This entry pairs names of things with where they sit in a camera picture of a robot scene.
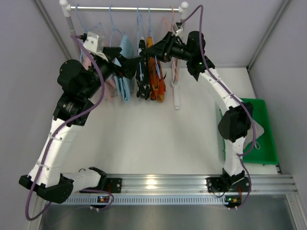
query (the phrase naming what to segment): orange garment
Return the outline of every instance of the orange garment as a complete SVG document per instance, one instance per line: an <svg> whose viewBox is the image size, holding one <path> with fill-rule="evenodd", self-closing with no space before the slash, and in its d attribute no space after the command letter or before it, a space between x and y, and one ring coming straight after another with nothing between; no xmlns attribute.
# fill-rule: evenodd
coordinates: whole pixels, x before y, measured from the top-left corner
<svg viewBox="0 0 307 230"><path fill-rule="evenodd" d="M151 37L147 38L147 48L153 45L153 39ZM161 79L159 79L159 74L155 67L155 58L150 57L148 59L148 71L149 71L149 82L151 86L150 99L152 101L157 100L162 102L164 100L164 93L166 92L166 85L164 83L163 73L160 65L160 61L157 61Z"/></svg>

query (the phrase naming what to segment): white metal rod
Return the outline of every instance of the white metal rod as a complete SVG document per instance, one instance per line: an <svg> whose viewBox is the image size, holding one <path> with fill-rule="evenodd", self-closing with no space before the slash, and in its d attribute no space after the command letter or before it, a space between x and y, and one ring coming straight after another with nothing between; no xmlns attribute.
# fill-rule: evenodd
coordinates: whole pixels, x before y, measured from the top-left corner
<svg viewBox="0 0 307 230"><path fill-rule="evenodd" d="M150 12L162 12L162 13L172 13L172 8L144 8L144 7L111 7L112 12L137 12L139 9L139 12L148 12L150 9ZM68 6L68 10L75 11L75 6ZM103 11L108 12L110 10L110 7L99 7L99 6L78 6L78 11ZM175 13L180 12L180 8L174 9Z"/></svg>

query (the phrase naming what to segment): pink garment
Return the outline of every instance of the pink garment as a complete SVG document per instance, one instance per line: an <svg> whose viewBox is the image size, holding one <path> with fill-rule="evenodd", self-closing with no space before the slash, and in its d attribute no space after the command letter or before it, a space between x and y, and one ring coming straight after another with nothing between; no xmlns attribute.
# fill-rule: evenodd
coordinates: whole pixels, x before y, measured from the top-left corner
<svg viewBox="0 0 307 230"><path fill-rule="evenodd" d="M92 63L88 57L86 57L83 61L83 67L88 70L92 66ZM116 84L114 79L111 77L105 82L105 96L109 102L112 102L109 86L112 86L116 89Z"/></svg>

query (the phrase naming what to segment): gray wall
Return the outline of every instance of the gray wall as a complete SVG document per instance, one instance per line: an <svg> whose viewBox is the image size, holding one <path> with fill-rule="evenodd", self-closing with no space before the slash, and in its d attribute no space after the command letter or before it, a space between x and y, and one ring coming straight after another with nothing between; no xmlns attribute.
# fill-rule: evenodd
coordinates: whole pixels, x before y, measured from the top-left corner
<svg viewBox="0 0 307 230"><path fill-rule="evenodd" d="M46 141L64 56L31 1L5 1L0 21L0 228L22 230L27 190L18 180Z"/></svg>
<svg viewBox="0 0 307 230"><path fill-rule="evenodd" d="M81 6L125 6L125 7L178 7L183 0L68 0L72 5ZM248 65L261 38L265 34L273 16L283 0L186 0L189 3L189 12L199 4L204 5L202 31L206 39L206 52L209 58L219 67L245 67ZM69 30L63 17L58 0L42 0L50 16L60 31L63 40L71 53L74 47L69 38ZM113 12L113 21L116 27L125 31L136 47L136 13ZM82 27L71 13L76 31L82 33ZM104 26L105 36L110 37L112 29L108 12L80 12L80 16L87 28L98 22ZM154 30L154 41L158 41L166 34L163 16L171 22L171 14L151 13ZM186 23L186 31L199 29L197 12ZM148 21L144 20L144 35L148 34ZM115 33L112 44L118 45L121 35Z"/></svg>
<svg viewBox="0 0 307 230"><path fill-rule="evenodd" d="M281 168L291 173L307 208L307 1L294 0L252 69L265 99Z"/></svg>

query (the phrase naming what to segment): black patterned garment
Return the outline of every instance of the black patterned garment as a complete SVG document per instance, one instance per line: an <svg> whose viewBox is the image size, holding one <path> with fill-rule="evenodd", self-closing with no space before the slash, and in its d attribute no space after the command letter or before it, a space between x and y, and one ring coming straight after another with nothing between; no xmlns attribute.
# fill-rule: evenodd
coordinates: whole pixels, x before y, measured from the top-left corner
<svg viewBox="0 0 307 230"><path fill-rule="evenodd" d="M138 85L138 91L136 93L137 97L144 98L147 100L150 97L150 83L149 83L149 73L147 66L147 55L145 53L146 44L143 37L141 37L139 42L139 52L142 57L141 60L141 69L142 69L142 80L141 80L141 70L140 67L136 71L136 81Z"/></svg>

